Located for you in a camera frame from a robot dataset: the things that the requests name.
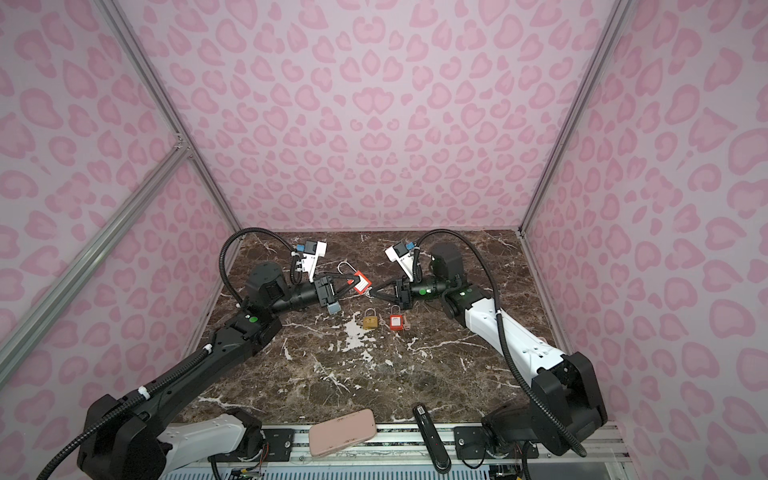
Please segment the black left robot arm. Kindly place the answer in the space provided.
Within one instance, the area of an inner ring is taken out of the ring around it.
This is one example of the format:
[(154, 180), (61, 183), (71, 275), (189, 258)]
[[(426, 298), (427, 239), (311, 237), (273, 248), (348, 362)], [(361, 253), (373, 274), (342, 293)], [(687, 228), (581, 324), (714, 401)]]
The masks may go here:
[(359, 281), (356, 275), (315, 275), (291, 285), (275, 262), (257, 265), (239, 311), (198, 351), (120, 399), (106, 395), (88, 409), (78, 467), (92, 479), (158, 479), (206, 457), (261, 454), (262, 424), (239, 408), (185, 434), (171, 434), (174, 418), (225, 373), (264, 350), (280, 331), (279, 315), (319, 305), (336, 308)]

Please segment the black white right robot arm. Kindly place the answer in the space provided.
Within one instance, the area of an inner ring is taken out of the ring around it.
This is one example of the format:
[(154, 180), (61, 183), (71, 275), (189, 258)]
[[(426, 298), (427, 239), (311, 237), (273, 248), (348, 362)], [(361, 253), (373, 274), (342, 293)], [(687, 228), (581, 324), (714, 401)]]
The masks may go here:
[(584, 441), (607, 421), (591, 361), (549, 345), (514, 320), (502, 309), (495, 289), (485, 291), (469, 280), (457, 245), (436, 244), (428, 273), (422, 272), (419, 249), (412, 242), (394, 244), (385, 253), (404, 274), (388, 281), (392, 293), (379, 284), (370, 289), (370, 296), (402, 310), (420, 300), (439, 301), (447, 317), (503, 356), (529, 399), (524, 410), (505, 404), (485, 415), (478, 439), (457, 455), (523, 458), (528, 448), (540, 444), (554, 455), (573, 452), (585, 457)]

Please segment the brass padlock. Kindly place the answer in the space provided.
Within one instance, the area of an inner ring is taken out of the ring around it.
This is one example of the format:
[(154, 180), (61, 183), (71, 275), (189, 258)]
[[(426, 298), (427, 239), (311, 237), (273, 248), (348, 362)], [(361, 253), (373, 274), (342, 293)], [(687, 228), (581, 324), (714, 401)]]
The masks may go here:
[(374, 330), (379, 326), (379, 317), (374, 308), (368, 308), (365, 310), (362, 317), (362, 328), (364, 330)]

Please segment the red key fob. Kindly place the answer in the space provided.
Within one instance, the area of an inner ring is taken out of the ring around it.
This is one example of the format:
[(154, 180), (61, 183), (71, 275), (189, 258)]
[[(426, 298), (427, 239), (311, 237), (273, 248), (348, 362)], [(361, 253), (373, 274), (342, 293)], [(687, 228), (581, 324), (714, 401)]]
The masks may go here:
[(403, 331), (406, 321), (402, 309), (398, 305), (393, 305), (389, 312), (389, 328), (392, 331)]
[(358, 295), (365, 295), (372, 286), (372, 282), (360, 269), (355, 268), (348, 261), (342, 261), (337, 265), (339, 274), (347, 277), (346, 282)]

